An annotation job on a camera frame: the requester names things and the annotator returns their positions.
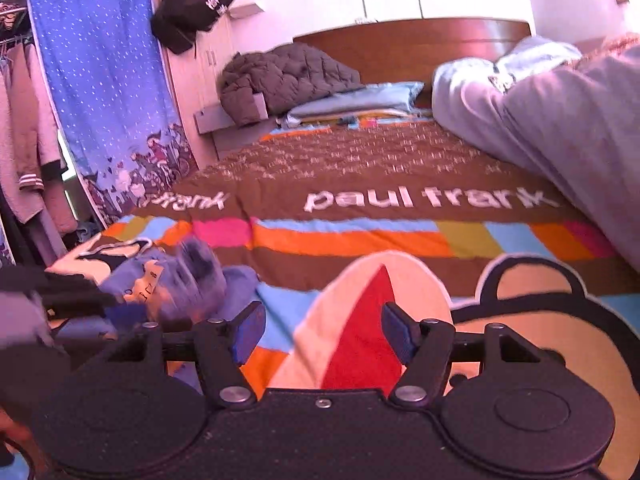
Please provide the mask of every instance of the light blue pillow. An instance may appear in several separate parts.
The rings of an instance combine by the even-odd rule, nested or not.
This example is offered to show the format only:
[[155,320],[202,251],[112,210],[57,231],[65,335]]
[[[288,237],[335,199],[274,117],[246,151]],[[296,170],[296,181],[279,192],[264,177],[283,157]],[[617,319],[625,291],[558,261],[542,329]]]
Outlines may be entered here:
[[296,123],[308,117],[384,108],[410,113],[423,88],[424,83],[417,81],[366,85],[360,90],[333,94],[296,106],[289,111],[287,123]]

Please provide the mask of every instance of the red triangle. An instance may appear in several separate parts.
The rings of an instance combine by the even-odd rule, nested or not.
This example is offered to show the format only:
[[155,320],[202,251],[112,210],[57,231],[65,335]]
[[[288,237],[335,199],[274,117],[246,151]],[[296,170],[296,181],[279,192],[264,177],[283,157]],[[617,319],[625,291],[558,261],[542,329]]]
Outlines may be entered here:
[[382,266],[344,326],[322,380],[323,389],[380,388],[385,395],[390,393],[402,368],[382,333],[382,306],[387,301],[395,298],[389,274]]

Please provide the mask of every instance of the blue curtain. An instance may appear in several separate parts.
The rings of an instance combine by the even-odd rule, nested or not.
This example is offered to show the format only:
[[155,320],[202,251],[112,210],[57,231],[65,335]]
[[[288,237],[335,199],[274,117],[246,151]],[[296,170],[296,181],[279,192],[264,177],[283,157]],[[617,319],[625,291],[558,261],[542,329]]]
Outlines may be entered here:
[[151,34],[151,0],[30,4],[66,142],[108,224],[195,166]]

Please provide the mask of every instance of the orange stripe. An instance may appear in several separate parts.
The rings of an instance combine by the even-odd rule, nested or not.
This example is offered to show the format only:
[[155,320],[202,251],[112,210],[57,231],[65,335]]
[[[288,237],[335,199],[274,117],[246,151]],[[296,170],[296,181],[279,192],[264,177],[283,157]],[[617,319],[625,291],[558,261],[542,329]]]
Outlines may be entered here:
[[262,397],[287,355],[280,350],[267,350],[257,346],[246,364],[240,368],[258,399]]
[[562,224],[532,224],[533,234],[558,260],[593,260],[594,256]]
[[102,234],[104,236],[111,236],[113,238],[118,238],[118,235],[121,234],[126,227],[127,227],[127,224],[124,222],[112,224]]
[[287,132],[286,134],[267,134],[264,137],[261,137],[260,140],[269,140],[269,139],[279,139],[281,137],[292,137],[296,135],[308,135],[308,134],[324,134],[330,132],[331,128],[316,128],[315,130],[293,130],[292,132]]
[[191,234],[193,227],[189,222],[180,220],[176,225],[169,227],[162,238],[156,240],[158,244],[177,245],[185,236]]
[[362,256],[396,250],[415,256],[454,256],[441,233],[352,231],[348,233],[302,233],[288,229],[267,229],[254,225],[254,246],[273,251],[309,256]]

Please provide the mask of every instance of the gray blanket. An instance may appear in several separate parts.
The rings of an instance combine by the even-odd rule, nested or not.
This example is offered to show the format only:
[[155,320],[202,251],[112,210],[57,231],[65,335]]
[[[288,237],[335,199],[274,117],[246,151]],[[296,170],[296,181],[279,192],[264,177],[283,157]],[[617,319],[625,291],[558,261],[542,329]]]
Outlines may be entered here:
[[220,104],[238,126],[257,123],[253,94],[262,93],[270,116],[327,97],[362,88],[360,74],[304,43],[269,52],[238,55],[222,73]]
[[552,70],[562,60],[547,61],[506,92],[492,80],[504,78],[500,62],[447,63],[434,74],[433,116],[546,176],[640,270],[640,45]]

